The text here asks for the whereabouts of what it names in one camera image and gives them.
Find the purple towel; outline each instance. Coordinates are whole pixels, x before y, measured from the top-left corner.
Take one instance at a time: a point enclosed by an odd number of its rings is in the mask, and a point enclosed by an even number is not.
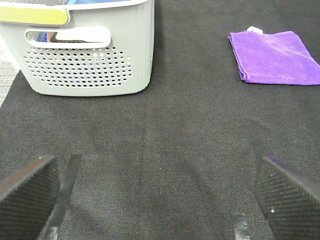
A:
[[[246,83],[320,85],[320,65],[294,32],[232,32],[229,39]]]

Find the storage basket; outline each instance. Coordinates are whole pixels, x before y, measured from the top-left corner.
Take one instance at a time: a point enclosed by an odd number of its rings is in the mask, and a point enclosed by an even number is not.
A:
[[[38,93],[110,96],[137,93],[149,84],[154,0],[67,5],[62,0],[2,1],[0,21],[1,36]],[[91,40],[39,41],[45,32],[82,32]]]

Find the yellow label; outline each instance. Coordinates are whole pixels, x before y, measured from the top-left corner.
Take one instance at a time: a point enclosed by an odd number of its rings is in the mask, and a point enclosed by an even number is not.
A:
[[[68,22],[68,14],[63,8],[0,6],[0,21],[25,24],[62,25]]]

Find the gray carpet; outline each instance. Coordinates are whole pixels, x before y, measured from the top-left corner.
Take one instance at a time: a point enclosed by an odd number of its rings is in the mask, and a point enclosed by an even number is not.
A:
[[[42,155],[83,162],[59,239],[273,240],[254,198],[272,156],[320,183],[320,86],[247,84],[227,36],[296,32],[320,62],[318,0],[156,1],[152,77],[113,97],[40,95],[19,73],[0,108],[0,178]]]

